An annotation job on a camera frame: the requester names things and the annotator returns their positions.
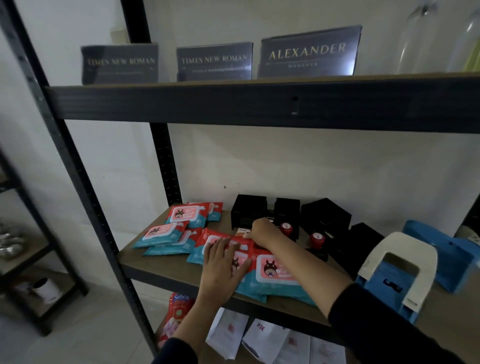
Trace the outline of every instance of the red bottle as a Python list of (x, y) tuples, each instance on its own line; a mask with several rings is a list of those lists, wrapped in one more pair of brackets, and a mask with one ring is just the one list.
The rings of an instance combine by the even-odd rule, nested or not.
[(310, 235), (310, 245), (313, 249), (321, 249), (324, 242), (325, 237), (321, 233), (314, 232)]
[(280, 231), (288, 238), (293, 231), (293, 226), (288, 222), (282, 222), (280, 224)]

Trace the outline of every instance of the paper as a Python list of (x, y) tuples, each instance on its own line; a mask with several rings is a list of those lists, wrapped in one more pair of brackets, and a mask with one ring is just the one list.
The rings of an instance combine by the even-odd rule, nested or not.
[(312, 337), (310, 364), (347, 364), (345, 347)]
[(206, 343), (224, 359), (235, 359), (248, 316), (220, 308), (208, 331)]
[(310, 336), (290, 330), (274, 364), (309, 364)]
[(287, 338), (289, 329), (255, 319), (242, 339), (245, 348), (265, 364), (273, 364)]

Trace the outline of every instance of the black sleeve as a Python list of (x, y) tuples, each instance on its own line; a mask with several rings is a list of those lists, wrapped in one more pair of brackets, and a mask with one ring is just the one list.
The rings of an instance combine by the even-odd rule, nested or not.
[(337, 298), (328, 321), (362, 364), (464, 363), (358, 284)]
[(197, 354), (192, 347), (177, 338), (170, 338), (165, 341), (160, 353), (152, 361), (152, 364), (197, 364)]

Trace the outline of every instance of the shelf upright post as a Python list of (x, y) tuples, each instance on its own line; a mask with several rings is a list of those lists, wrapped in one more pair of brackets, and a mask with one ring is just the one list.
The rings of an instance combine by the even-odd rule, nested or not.
[(12, 48), (13, 54), (17, 58), (25, 75), (38, 110), (80, 197), (123, 294), (139, 323), (145, 341), (152, 351), (152, 354), (155, 355), (157, 353), (157, 347), (155, 345), (152, 327), (143, 310), (132, 281), (125, 276), (122, 268), (118, 264), (116, 255), (119, 249), (65, 120), (56, 119), (53, 116), (51, 101), (45, 91), (45, 88), (48, 87), (47, 78), (13, 0), (0, 0), (0, 24)]
[[(143, 0), (121, 0), (121, 5), (130, 43), (152, 43)], [(181, 203), (181, 193), (168, 125), (163, 122), (151, 122), (150, 130), (168, 205), (171, 206), (175, 202)]]

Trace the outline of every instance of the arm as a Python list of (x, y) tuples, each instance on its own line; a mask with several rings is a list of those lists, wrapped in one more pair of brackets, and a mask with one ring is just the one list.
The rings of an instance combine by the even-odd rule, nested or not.
[(255, 240), (282, 262), (325, 317), (352, 280), (295, 244), (266, 218), (253, 222), (252, 232), (244, 237)]
[(247, 259), (232, 275), (232, 260), (239, 245), (232, 244), (225, 250), (228, 243), (229, 239), (219, 239), (205, 247), (204, 267), (195, 304), (152, 364), (197, 362), (218, 309), (232, 296), (252, 262)]
[(270, 250), (287, 267), (362, 363), (463, 363), (267, 219), (254, 221), (245, 237)]

